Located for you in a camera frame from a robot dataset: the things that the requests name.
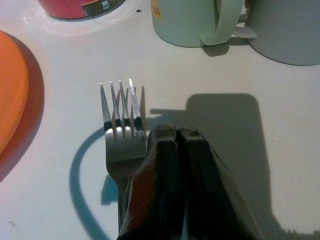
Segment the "light green mug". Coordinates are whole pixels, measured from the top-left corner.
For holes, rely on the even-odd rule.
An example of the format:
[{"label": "light green mug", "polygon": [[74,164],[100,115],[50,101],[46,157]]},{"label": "light green mug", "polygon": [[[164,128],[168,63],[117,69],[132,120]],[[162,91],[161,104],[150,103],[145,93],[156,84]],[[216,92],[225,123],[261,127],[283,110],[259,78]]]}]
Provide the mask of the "light green mug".
[{"label": "light green mug", "polygon": [[232,34],[255,38],[250,27],[237,27],[245,0],[151,0],[155,32],[182,47],[222,44]]}]

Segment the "red can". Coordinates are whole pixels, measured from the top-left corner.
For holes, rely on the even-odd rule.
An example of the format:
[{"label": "red can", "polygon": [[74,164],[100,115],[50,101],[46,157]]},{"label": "red can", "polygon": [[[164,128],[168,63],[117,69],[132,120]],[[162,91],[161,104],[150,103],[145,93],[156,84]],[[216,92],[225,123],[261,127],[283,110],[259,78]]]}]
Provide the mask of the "red can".
[{"label": "red can", "polygon": [[125,0],[38,0],[46,13],[59,20],[76,21],[98,17]]}]

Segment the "utensil handle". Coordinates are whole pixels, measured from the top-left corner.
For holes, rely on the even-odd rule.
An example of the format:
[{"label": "utensil handle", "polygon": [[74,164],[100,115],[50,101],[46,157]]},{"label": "utensil handle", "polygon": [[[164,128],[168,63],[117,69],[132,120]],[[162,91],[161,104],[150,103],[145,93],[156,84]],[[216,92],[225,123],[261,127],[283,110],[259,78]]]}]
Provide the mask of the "utensil handle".
[{"label": "utensil handle", "polygon": [[128,208],[128,191],[125,183],[118,184],[118,228],[119,232],[124,224]]},{"label": "utensil handle", "polygon": [[237,26],[244,1],[221,0],[220,16],[215,32],[201,34],[200,40],[205,45],[222,44],[228,41]]}]

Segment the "silver fork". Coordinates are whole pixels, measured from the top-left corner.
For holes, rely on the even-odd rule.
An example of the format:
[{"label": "silver fork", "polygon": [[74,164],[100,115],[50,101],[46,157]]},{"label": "silver fork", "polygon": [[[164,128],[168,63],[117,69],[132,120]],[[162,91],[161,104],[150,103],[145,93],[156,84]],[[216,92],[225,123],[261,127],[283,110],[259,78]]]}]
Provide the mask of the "silver fork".
[{"label": "silver fork", "polygon": [[105,90],[100,82],[102,116],[105,136],[106,169],[118,187],[118,227],[123,225],[127,207],[131,180],[143,162],[147,153],[147,138],[142,125],[139,104],[131,78],[129,78],[134,126],[131,127],[127,100],[121,79],[119,79],[122,102],[122,119],[120,119],[112,80],[110,88],[113,103],[114,123],[110,117]]}]

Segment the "table surface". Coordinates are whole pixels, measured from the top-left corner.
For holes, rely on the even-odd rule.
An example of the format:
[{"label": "table surface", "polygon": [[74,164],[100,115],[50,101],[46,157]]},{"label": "table surface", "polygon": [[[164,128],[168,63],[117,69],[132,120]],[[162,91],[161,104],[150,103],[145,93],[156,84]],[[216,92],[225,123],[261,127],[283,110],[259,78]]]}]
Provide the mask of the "table surface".
[{"label": "table surface", "polygon": [[42,96],[32,103],[36,124],[0,162],[2,240],[116,239],[99,82],[110,95],[108,80],[127,88],[128,77],[148,131],[172,123],[203,132],[266,239],[319,239],[319,65],[278,63],[235,37],[173,46],[156,35],[142,0],[80,22],[52,19],[35,0],[2,0],[0,30],[33,53],[33,91]]}]

